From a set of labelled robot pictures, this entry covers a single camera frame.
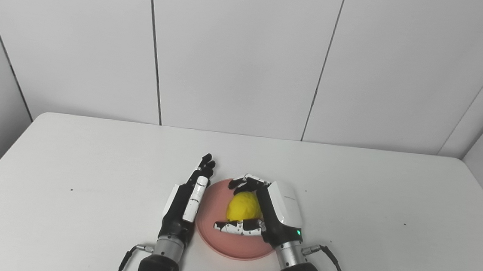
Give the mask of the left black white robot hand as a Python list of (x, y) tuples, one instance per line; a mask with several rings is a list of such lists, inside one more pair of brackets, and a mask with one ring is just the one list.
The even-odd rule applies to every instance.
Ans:
[(177, 238), (186, 247), (195, 231), (195, 219), (204, 197), (211, 185), (216, 162), (207, 153), (193, 173), (181, 185), (175, 185), (165, 206), (158, 237)]

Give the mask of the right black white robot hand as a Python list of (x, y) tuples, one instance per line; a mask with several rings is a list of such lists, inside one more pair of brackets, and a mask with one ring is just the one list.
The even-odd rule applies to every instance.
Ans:
[(228, 234), (260, 236), (272, 248), (286, 248), (290, 244), (303, 242), (303, 219), (296, 194), (285, 184), (267, 182), (247, 174), (232, 179), (229, 189), (234, 194), (251, 192), (256, 195), (261, 217), (239, 221), (215, 222), (214, 229)]

